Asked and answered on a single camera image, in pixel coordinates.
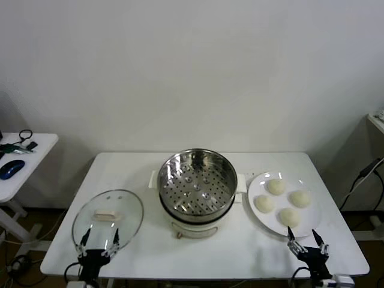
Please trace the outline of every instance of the white wall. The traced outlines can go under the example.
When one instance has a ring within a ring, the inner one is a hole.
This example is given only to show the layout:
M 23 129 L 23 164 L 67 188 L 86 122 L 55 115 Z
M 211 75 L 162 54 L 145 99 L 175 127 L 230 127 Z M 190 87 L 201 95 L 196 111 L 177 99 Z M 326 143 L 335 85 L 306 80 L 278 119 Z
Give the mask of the white wall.
M 343 193 L 372 159 L 361 119 L 384 106 L 383 9 L 351 0 L 2 1 L 0 91 L 22 122 L 60 136 L 23 202 L 67 205 L 100 151 L 197 146 L 306 151 L 331 192 Z M 350 141 L 365 153 L 346 149 Z

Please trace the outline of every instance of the white table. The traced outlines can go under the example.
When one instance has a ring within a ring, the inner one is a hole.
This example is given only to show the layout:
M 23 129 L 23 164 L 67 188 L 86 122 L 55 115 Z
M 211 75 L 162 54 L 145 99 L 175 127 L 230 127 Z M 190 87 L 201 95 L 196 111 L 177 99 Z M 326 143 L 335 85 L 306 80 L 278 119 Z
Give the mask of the white table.
M 368 114 L 368 120 L 384 134 L 384 123 L 373 115 L 373 113 Z M 353 231 L 352 233 L 355 239 L 357 241 L 384 241 L 384 223 L 382 223 L 379 217 L 375 215 L 370 216 L 370 221 L 375 229 L 368 231 Z
M 368 117 L 369 121 L 371 121 L 372 124 L 375 125 L 377 129 L 379 129 L 382 133 L 384 133 L 384 122 L 382 122 L 381 120 L 377 119 L 373 115 L 374 114 L 372 114 L 372 113 L 368 114 L 367 117 Z
M 19 141 L 18 133 L 3 133 L 3 139 L 0 144 L 14 143 Z M 25 161 L 25 166 L 18 171 L 12 178 L 7 180 L 0 180 L 0 203 L 6 203 L 14 212 L 13 218 L 8 216 L 2 209 L 0 209 L 0 226 L 12 233 L 17 239 L 22 242 L 29 242 L 35 238 L 41 229 L 40 224 L 36 224 L 29 232 L 25 230 L 17 219 L 22 216 L 25 217 L 27 212 L 12 198 L 16 195 L 20 187 L 25 183 L 29 176 L 33 173 L 36 167 L 52 149 L 58 141 L 58 136 L 55 134 L 33 134 L 32 139 L 38 146 L 34 148 L 34 153 L 31 154 L 5 154 L 0 159 L 0 167 L 9 161 L 20 159 Z M 4 233 L 0 236 L 0 242 L 4 240 Z M 30 245 L 23 245 L 18 254 L 27 252 Z
M 278 170 L 297 175 L 315 191 L 323 211 L 316 231 L 330 245 L 327 266 L 331 273 L 363 275 L 369 265 L 329 195 L 309 157 L 304 153 L 223 153 L 238 173 Z M 270 232 L 252 214 L 244 198 L 235 203 L 225 226 L 210 238 L 176 239 L 164 216 L 156 191 L 148 188 L 153 170 L 171 153 L 101 153 L 94 160 L 66 214 L 42 264 L 41 271 L 62 275 L 76 262 L 71 226 L 79 209 L 92 197 L 110 189 L 135 192 L 145 215 L 138 234 L 106 266 L 103 278 L 157 279 L 258 279 L 290 278 L 303 263 L 287 247 L 287 239 Z M 316 247 L 313 237 L 300 240 Z M 77 275 L 78 267 L 68 274 Z M 309 277 L 307 271 L 300 277 Z

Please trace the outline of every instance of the plate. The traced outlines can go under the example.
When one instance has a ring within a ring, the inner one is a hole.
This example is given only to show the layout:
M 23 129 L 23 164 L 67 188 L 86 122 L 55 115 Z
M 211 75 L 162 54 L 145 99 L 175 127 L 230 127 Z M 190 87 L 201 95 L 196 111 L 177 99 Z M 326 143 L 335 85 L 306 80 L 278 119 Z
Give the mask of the plate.
M 272 179 L 282 179 L 286 190 L 282 195 L 275 196 L 267 189 L 267 183 Z M 311 203 L 306 208 L 297 208 L 289 201 L 289 196 L 296 190 L 307 190 L 311 197 Z M 275 209 L 270 213 L 262 213 L 255 206 L 255 199 L 259 195 L 271 196 L 275 202 Z M 316 195 L 300 179 L 291 177 L 282 172 L 264 173 L 253 179 L 248 189 L 248 201 L 256 217 L 268 228 L 276 233 L 287 236 L 287 226 L 280 223 L 278 214 L 284 208 L 295 209 L 301 217 L 301 222 L 292 229 L 296 237 L 305 237 L 312 234 L 312 229 L 317 228 L 321 221 L 321 210 L 317 204 Z

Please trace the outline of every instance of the steamed bun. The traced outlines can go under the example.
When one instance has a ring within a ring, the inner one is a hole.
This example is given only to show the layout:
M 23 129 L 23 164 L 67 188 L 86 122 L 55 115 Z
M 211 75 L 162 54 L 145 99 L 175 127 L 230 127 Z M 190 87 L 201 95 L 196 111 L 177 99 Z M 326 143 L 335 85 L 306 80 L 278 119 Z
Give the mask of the steamed bun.
M 269 196 L 260 195 L 255 200 L 255 206 L 260 212 L 269 213 L 275 209 L 275 202 Z
M 298 190 L 293 192 L 289 196 L 289 199 L 292 204 L 299 208 L 305 208 L 311 203 L 311 197 L 308 191 L 305 190 Z
M 280 222 L 291 228 L 296 227 L 300 223 L 300 215 L 292 208 L 284 208 L 279 213 Z
M 273 195 L 282 195 L 286 189 L 286 184 L 281 179 L 272 179 L 268 181 L 268 191 Z

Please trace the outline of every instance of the blue mouse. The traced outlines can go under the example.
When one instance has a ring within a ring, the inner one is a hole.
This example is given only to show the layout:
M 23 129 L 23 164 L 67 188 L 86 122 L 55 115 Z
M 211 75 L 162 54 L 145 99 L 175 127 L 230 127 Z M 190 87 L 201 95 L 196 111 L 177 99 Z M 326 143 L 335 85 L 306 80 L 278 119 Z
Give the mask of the blue mouse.
M 23 160 L 13 160 L 4 164 L 0 168 L 0 179 L 7 180 L 15 175 L 21 168 L 23 168 L 25 162 Z

